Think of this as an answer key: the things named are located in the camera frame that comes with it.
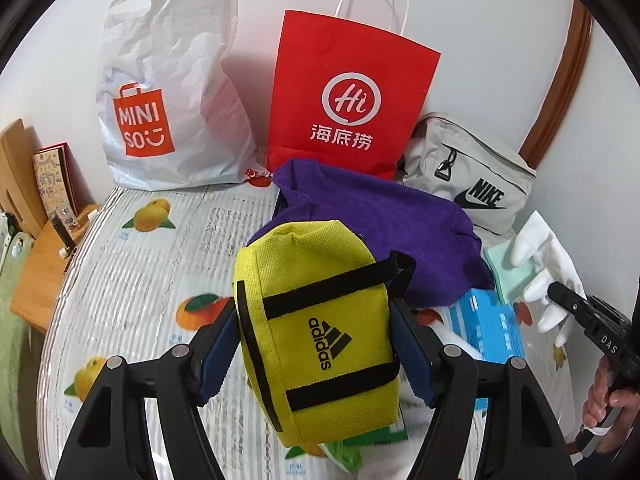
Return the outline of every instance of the black zipper pull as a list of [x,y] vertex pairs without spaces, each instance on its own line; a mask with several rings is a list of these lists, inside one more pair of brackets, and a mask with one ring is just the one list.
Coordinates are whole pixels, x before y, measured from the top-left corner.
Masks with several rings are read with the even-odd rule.
[[450,149],[449,156],[446,158],[446,160],[443,160],[440,163],[440,165],[438,166],[438,169],[434,173],[434,176],[436,176],[436,178],[439,178],[440,180],[444,180],[445,182],[448,182],[449,180],[451,180],[451,167],[453,163],[456,161],[456,157],[458,156],[458,152],[456,150],[454,150],[453,148],[449,148],[449,149]]

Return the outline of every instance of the purple fabric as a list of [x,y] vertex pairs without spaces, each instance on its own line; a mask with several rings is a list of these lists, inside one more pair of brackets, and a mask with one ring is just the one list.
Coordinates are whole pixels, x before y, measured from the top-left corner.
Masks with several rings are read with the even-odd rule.
[[292,159],[273,176],[289,206],[252,241],[287,222],[340,220],[361,234],[377,261],[390,250],[418,265],[405,300],[411,308],[446,306],[470,288],[494,288],[471,220],[455,203],[375,176]]

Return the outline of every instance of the silver bolt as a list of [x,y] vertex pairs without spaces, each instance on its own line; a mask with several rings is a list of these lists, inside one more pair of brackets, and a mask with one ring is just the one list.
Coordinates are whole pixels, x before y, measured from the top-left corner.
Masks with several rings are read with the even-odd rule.
[[462,350],[456,345],[446,345],[444,347],[444,353],[449,357],[460,357],[462,355]]
[[171,355],[174,357],[184,357],[189,353],[188,345],[176,345],[171,348]]
[[114,355],[113,357],[110,357],[109,360],[107,361],[107,368],[110,368],[111,370],[115,370],[121,364],[122,364],[122,357],[120,357],[119,355]]
[[511,366],[518,370],[524,370],[527,367],[527,362],[522,357],[512,357]]

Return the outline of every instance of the yellow adidas bag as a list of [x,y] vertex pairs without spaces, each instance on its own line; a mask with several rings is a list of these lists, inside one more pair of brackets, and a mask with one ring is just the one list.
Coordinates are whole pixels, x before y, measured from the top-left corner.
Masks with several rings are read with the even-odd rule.
[[284,446],[396,421],[399,363],[385,283],[403,291],[414,269],[396,252],[376,263],[339,221],[283,224],[239,251],[234,295],[244,364]]

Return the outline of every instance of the chinese characters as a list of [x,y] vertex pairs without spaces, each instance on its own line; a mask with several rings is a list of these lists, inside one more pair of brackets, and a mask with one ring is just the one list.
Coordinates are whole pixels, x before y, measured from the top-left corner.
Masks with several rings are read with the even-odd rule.
[[348,146],[357,150],[367,151],[371,147],[373,136],[350,132],[342,128],[332,129],[330,126],[314,124],[311,128],[311,140],[330,142],[338,146]]

